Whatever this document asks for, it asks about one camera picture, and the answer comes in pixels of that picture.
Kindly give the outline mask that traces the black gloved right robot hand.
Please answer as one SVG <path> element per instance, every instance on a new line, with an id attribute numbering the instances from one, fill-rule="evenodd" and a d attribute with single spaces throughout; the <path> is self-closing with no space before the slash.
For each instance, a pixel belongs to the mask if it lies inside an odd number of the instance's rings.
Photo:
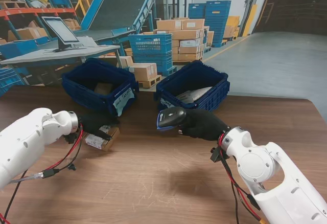
<path id="1" fill-rule="evenodd" d="M 230 130 L 216 115 L 203 109 L 186 109 L 186 118 L 180 126 L 182 135 L 208 141 L 216 141 Z"/>

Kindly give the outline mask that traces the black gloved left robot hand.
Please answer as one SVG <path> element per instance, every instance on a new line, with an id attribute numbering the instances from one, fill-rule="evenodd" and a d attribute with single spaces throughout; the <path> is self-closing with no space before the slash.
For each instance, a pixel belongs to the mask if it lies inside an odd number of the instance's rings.
<path id="1" fill-rule="evenodd" d="M 83 130 L 91 135 L 110 141 L 112 136 L 100 130 L 102 126 L 117 126 L 119 120 L 110 113 L 94 112 L 84 114 L 78 117 L 79 123 L 83 126 Z"/>

